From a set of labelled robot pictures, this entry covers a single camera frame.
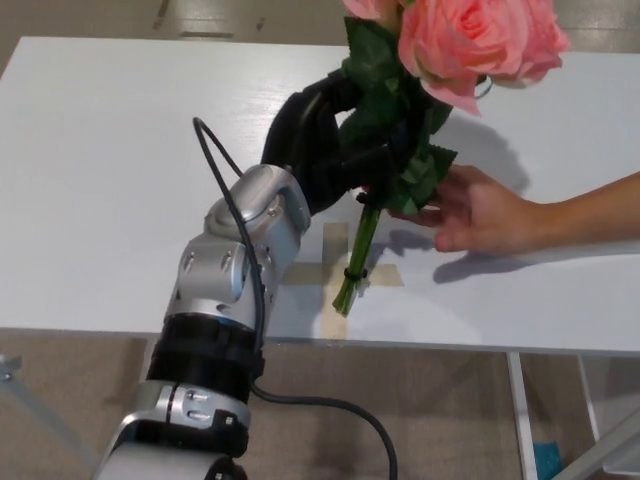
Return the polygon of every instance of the black cable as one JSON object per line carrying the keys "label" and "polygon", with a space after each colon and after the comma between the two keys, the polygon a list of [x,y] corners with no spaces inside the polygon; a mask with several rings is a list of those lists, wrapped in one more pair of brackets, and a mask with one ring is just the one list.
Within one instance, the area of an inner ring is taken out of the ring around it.
{"label": "black cable", "polygon": [[[264,343],[264,330],[265,330],[265,307],[264,307],[264,297],[261,294],[262,292],[262,280],[260,278],[260,266],[258,264],[258,258],[256,256],[255,249],[253,247],[253,243],[251,242],[251,238],[249,237],[249,232],[247,231],[247,227],[244,224],[244,220],[242,219],[242,215],[238,211],[238,207],[233,200],[233,196],[227,187],[224,179],[222,178],[222,174],[220,173],[220,169],[216,165],[216,162],[209,150],[209,146],[207,145],[207,141],[204,138],[203,132],[211,139],[211,141],[216,145],[220,153],[227,161],[227,163],[231,166],[234,172],[238,176],[242,176],[242,171],[235,164],[229,153],[224,149],[222,143],[218,140],[215,134],[207,127],[207,125],[199,118],[193,119],[193,126],[196,131],[196,135],[198,136],[198,141],[200,142],[200,147],[202,147],[202,152],[207,159],[207,163],[213,172],[213,175],[220,186],[220,190],[222,191],[222,196],[224,197],[227,205],[229,207],[229,211],[233,219],[235,220],[238,230],[240,231],[240,237],[242,242],[244,243],[247,254],[249,256],[249,265],[250,265],[250,274],[251,281],[253,283],[253,291],[256,302],[256,339],[254,344],[255,353],[261,353],[262,346]],[[386,429],[374,415],[359,407],[358,405],[354,405],[353,403],[346,402],[344,400],[337,400],[334,398],[324,398],[324,397],[297,397],[297,396],[286,396],[286,395],[275,395],[272,393],[268,393],[258,387],[255,383],[255,379],[251,381],[251,391],[253,394],[269,403],[276,403],[280,405],[300,405],[300,406],[319,406],[319,407],[331,407],[338,408],[340,410],[345,410],[347,412],[353,413],[363,420],[367,421],[378,433],[380,438],[382,439],[382,443],[384,444],[384,448],[387,451],[387,456],[389,458],[389,480],[397,480],[398,478],[398,458],[396,455],[395,448],[393,446],[393,441],[391,437],[387,433]]]}

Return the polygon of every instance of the pink rose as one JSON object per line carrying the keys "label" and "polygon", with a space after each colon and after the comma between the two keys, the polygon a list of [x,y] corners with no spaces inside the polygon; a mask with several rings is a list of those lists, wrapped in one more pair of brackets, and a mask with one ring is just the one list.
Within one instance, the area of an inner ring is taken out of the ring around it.
{"label": "pink rose", "polygon": [[398,7],[404,0],[343,0],[343,3],[355,17],[374,20],[390,30],[400,27]]}
{"label": "pink rose", "polygon": [[398,48],[430,95],[479,115],[479,75],[541,78],[560,65],[565,43],[551,0],[416,0],[404,12]]}
{"label": "pink rose", "polygon": [[558,28],[552,0],[529,0],[527,20],[529,38],[522,63],[513,75],[498,75],[494,81],[507,87],[526,87],[541,81],[552,68],[562,66],[559,53],[569,50],[571,42]]}

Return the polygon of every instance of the rose petal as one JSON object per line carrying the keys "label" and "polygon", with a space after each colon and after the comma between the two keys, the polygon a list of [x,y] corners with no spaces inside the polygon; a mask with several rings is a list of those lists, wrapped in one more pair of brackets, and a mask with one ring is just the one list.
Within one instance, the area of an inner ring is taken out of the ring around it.
{"label": "rose petal", "polygon": [[474,96],[476,81],[477,77],[470,77],[456,83],[428,83],[424,80],[421,83],[432,97],[479,117],[480,110]]}

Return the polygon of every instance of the black rubber ring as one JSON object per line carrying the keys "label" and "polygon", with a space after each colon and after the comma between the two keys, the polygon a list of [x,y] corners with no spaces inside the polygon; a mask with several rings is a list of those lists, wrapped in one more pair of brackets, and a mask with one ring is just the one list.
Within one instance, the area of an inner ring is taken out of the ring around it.
{"label": "black rubber ring", "polygon": [[362,271],[362,275],[354,275],[349,271],[348,268],[344,269],[344,276],[349,280],[353,280],[354,282],[359,282],[360,280],[367,278],[367,275],[369,275],[369,272],[367,272],[366,269]]}

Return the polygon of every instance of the blue object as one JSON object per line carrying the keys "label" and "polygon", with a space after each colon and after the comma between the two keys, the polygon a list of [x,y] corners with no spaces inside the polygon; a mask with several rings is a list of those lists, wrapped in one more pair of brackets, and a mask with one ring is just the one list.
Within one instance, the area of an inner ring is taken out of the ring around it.
{"label": "blue object", "polygon": [[562,458],[556,442],[534,443],[538,480],[551,480],[562,471]]}

